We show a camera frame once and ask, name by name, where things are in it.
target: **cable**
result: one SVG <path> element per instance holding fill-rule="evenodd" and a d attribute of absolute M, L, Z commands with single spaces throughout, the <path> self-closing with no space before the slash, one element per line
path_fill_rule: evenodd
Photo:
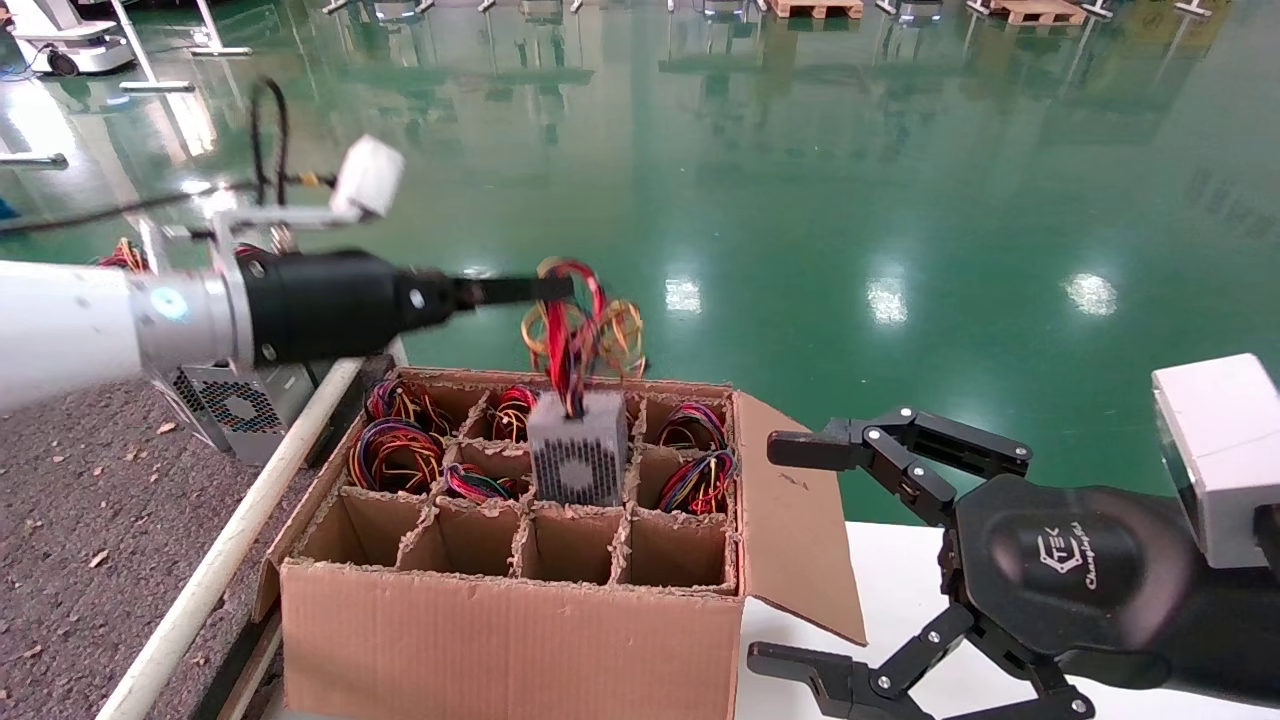
<path fill-rule="evenodd" d="M 529 414 L 538 404 L 538 395 L 529 386 L 512 386 L 498 396 L 493 410 L 492 438 L 507 442 L 529 441 Z"/>
<path fill-rule="evenodd" d="M 365 415 L 370 420 L 408 420 L 434 437 L 442 447 L 458 430 L 458 424 L 435 406 L 426 388 L 411 380 L 390 379 L 375 384 L 365 397 Z"/>
<path fill-rule="evenodd" d="M 564 404 L 567 418 L 584 414 L 586 378 L 603 359 L 621 378 L 644 374 L 641 352 L 644 322 L 626 300 L 609 301 L 599 279 L 585 264 L 550 258 L 538 266 L 539 277 L 577 277 L 591 296 L 590 307 L 575 300 L 539 302 L 520 324 L 530 361 L 541 370 L 545 360 L 552 388 Z M 535 325 L 541 323 L 541 332 Z"/>
<path fill-rule="evenodd" d="M 285 167 L 289 156 L 289 111 L 284 102 L 284 92 L 274 79 L 261 77 L 253 83 L 248 100 L 248 137 L 253 149 L 253 179 L 257 182 L 255 201 L 266 202 L 266 172 L 262 169 L 262 91 L 270 91 L 275 97 L 275 204 L 285 205 Z"/>
<path fill-rule="evenodd" d="M 142 252 L 123 237 L 110 255 L 95 259 L 93 264 L 100 268 L 124 268 L 133 273 L 146 273 L 150 269 Z"/>
<path fill-rule="evenodd" d="M 728 479 L 733 465 L 733 454 L 727 450 L 685 462 L 662 487 L 658 510 L 692 515 L 728 512 Z"/>
<path fill-rule="evenodd" d="M 492 479 L 480 473 L 475 465 L 452 464 L 444 466 L 444 484 L 449 495 L 483 503 L 486 500 L 516 500 L 516 480 L 512 478 Z"/>
<path fill-rule="evenodd" d="M 317 176 L 315 173 L 305 173 L 301 176 L 291 176 L 285 178 L 285 182 L 288 184 L 303 184 L 303 186 L 325 184 L 333 187 L 338 182 L 338 178 L 335 178 L 334 176 Z M 243 190 L 250 190 L 256 186 L 257 186 L 256 181 L 238 181 L 230 184 L 207 187 L 197 192 L 172 192 L 169 195 L 147 197 L 145 200 L 128 202 L 125 205 L 114 205 L 111 208 L 102 208 L 100 210 L 90 210 L 88 213 L 83 213 L 79 215 L 64 215 L 61 218 L 29 220 L 24 223 L 0 223 L 0 234 L 13 233 L 13 232 L 45 232 L 45 231 L 73 228 L 77 225 L 87 225 L 90 223 L 106 220 L 110 218 L 115 218 L 118 215 L 124 215 L 127 213 L 137 213 L 138 210 L 160 208 L 163 205 L 173 205 L 175 202 L 183 202 L 186 200 L 191 200 L 192 197 L 212 195 L 215 192 L 221 192 L 224 190 L 238 192 Z"/>
<path fill-rule="evenodd" d="M 444 450 L 436 439 L 402 418 L 374 420 L 347 455 L 356 486 L 376 492 L 425 493 L 440 477 Z"/>
<path fill-rule="evenodd" d="M 40 59 L 40 54 L 41 53 L 44 53 L 45 50 L 54 50 L 54 49 L 55 49 L 55 46 L 54 46 L 52 42 L 46 42 L 46 44 L 41 45 L 38 50 L 36 50 L 36 53 L 31 56 L 31 60 L 26 65 L 23 65 L 23 68 L 20 70 L 15 72 L 15 70 L 10 70 L 10 69 L 5 68 L 5 70 L 4 70 L 3 74 L 6 74 L 6 76 L 26 76 L 27 72 L 31 70 L 31 68 L 36 64 L 36 60 Z M 31 79 L 31 76 L 13 77 L 13 78 L 5 79 L 3 82 L 20 82 L 20 81 L 28 81 L 28 79 Z"/>
<path fill-rule="evenodd" d="M 662 429 L 658 430 L 658 445 L 689 450 L 726 450 L 728 437 L 724 433 L 724 424 L 709 407 L 700 402 L 685 402 L 662 424 Z"/>

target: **blue light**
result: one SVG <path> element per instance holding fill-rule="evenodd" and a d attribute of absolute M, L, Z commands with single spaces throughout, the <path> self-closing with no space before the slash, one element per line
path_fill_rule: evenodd
<path fill-rule="evenodd" d="M 187 299 L 172 287 L 157 287 L 152 290 L 151 306 L 156 309 L 156 313 L 160 313 L 175 323 L 186 323 L 187 313 L 191 310 L 187 306 Z"/>

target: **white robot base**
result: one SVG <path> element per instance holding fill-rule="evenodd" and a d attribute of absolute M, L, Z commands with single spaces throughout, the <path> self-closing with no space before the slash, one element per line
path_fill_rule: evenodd
<path fill-rule="evenodd" d="M 83 22 L 70 29 L 14 32 L 23 59 L 41 74 L 101 74 L 133 61 L 133 47 L 108 20 Z"/>

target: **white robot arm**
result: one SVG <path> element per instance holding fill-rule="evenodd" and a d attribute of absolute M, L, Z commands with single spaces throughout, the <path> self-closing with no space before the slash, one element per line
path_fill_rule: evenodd
<path fill-rule="evenodd" d="M 248 369 L 371 355 L 458 310 L 572 293 L 566 279 L 453 278 L 361 250 L 234 256 L 244 228 L 323 229 L 385 215 L 402 165 L 366 136 L 348 150 L 326 208 L 215 214 L 214 261 L 198 272 L 166 270 L 151 252 L 155 274 L 0 261 L 0 411 L 186 364 Z"/>

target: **white table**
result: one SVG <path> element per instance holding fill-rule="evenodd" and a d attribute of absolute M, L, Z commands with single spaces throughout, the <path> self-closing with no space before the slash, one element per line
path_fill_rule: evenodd
<path fill-rule="evenodd" d="M 850 557 L 858 575 L 867 635 L 859 648 L 840 638 L 748 600 L 739 660 L 737 720 L 819 719 L 809 689 L 801 683 L 763 678 L 746 669 L 746 646 L 754 641 L 786 643 L 851 655 L 878 666 L 908 638 L 946 609 L 938 593 L 941 530 L 902 525 L 847 523 Z M 1093 701 L 1102 720 L 1280 720 L 1280 711 L 1236 705 L 1171 691 L 1132 692 L 1071 678 Z M 911 696 L 937 717 L 950 717 L 1032 700 L 1029 683 L 996 669 L 968 643 L 959 647 L 915 687 Z M 315 720 L 314 715 L 268 712 L 269 720 Z"/>

